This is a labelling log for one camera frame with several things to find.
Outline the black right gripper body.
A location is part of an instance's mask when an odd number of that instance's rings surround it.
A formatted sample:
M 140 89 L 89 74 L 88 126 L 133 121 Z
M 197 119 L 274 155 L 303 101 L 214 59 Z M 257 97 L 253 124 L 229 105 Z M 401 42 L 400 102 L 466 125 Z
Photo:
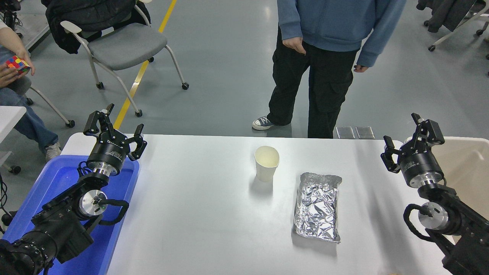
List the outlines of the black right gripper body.
M 433 185 L 445 179 L 431 148 L 402 150 L 398 165 L 408 186 Z

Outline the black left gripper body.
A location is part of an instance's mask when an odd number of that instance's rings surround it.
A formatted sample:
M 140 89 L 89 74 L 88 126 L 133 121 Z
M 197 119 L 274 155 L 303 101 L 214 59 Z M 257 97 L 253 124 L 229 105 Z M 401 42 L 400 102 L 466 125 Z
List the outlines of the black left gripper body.
M 120 172 L 129 153 L 126 139 L 121 132 L 101 132 L 87 159 L 87 167 L 92 171 L 102 169 L 106 172 Z

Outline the seated person's left hand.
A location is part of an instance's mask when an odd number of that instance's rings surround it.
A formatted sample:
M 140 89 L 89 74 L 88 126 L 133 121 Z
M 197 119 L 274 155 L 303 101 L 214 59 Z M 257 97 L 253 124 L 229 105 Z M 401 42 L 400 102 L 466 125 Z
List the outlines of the seated person's left hand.
M 31 61 L 30 58 L 30 53 L 25 49 L 16 49 L 15 54 L 22 60 L 26 61 L 30 67 L 30 74 L 31 76 L 35 75 L 36 68 L 34 66 L 34 63 Z

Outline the seated person's right hand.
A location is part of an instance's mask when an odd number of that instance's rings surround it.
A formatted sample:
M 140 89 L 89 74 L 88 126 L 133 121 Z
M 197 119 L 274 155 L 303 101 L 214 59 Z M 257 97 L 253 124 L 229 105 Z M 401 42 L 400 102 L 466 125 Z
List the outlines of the seated person's right hand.
M 16 68 L 11 68 L 6 64 L 0 65 L 0 88 L 7 87 L 22 76 Z

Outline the standing person's right hand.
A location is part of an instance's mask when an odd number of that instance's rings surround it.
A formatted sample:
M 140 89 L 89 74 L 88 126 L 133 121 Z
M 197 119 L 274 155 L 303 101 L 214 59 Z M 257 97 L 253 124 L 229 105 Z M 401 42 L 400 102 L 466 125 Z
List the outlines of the standing person's right hand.
M 302 37 L 292 37 L 289 39 L 283 39 L 282 44 L 289 49 L 293 49 L 294 51 L 298 52 L 301 55 L 307 54 L 306 50 L 303 47 Z

